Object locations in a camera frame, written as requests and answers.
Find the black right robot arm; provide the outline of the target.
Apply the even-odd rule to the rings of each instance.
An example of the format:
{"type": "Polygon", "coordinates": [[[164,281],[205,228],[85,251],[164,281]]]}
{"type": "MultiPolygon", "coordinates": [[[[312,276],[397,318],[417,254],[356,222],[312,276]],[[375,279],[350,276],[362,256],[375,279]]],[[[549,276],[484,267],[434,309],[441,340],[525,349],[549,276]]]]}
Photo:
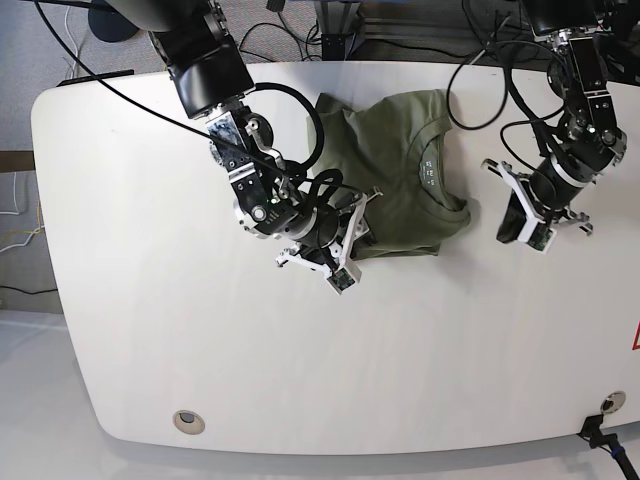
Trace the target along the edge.
{"type": "Polygon", "coordinates": [[[260,238],[286,237],[292,246],[276,264],[290,262],[319,272],[338,290],[359,281],[352,258],[357,240],[369,232],[367,204],[379,190],[364,193],[346,187],[333,168],[308,177],[320,159],[325,133],[319,114],[299,91],[286,85],[253,81],[216,1],[113,1],[126,20],[148,32],[190,119],[203,118],[211,151],[228,175],[240,226],[260,238]],[[249,93],[275,91],[297,100],[316,134],[303,162],[285,159],[273,145],[273,130],[243,99],[249,93]],[[332,196],[346,188],[337,205],[332,196]]]}

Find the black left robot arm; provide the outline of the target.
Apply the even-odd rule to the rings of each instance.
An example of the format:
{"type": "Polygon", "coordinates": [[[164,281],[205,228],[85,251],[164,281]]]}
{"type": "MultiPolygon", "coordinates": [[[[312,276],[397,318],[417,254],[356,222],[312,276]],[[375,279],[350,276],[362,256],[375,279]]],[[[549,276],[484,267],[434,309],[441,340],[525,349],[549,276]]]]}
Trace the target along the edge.
{"type": "Polygon", "coordinates": [[[506,162],[485,165],[510,187],[511,194],[496,239],[520,242],[544,253],[562,224],[575,225],[586,235],[593,226],[572,201],[610,166],[621,162],[627,148],[613,100],[607,89],[603,62],[597,49],[596,9],[590,1],[526,1],[536,46],[550,53],[547,82],[562,101],[550,126],[524,101],[513,80],[516,42],[494,41],[503,66],[507,93],[531,127],[541,163],[517,173],[506,162]]]}

